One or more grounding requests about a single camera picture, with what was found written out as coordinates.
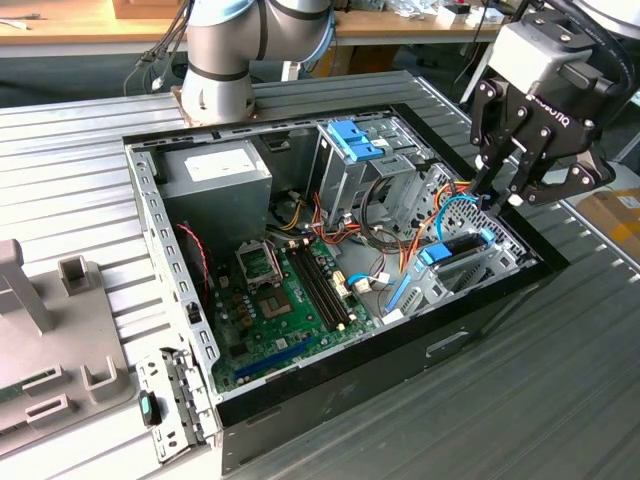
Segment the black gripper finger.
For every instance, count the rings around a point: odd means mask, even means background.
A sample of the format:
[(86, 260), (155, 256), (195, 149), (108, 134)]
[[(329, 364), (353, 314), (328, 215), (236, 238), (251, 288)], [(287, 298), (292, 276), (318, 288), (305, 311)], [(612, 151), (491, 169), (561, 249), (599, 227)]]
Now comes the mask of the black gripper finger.
[(508, 206), (518, 207), (523, 203), (530, 206), (547, 205), (586, 194), (615, 179), (614, 170), (607, 162), (589, 150), (576, 156), (575, 161), (567, 167), (562, 182), (546, 183), (546, 174), (547, 172), (542, 172), (532, 162), (522, 158), (509, 186), (487, 201), (487, 210), (497, 215)]
[(470, 191), (476, 195), (488, 194), (504, 160), (519, 147), (523, 155), (508, 194), (524, 196), (532, 165), (529, 152), (532, 149), (533, 96), (522, 93), (506, 81), (483, 80), (475, 89), (470, 113), (470, 140), (479, 148), (477, 174), (471, 181)]

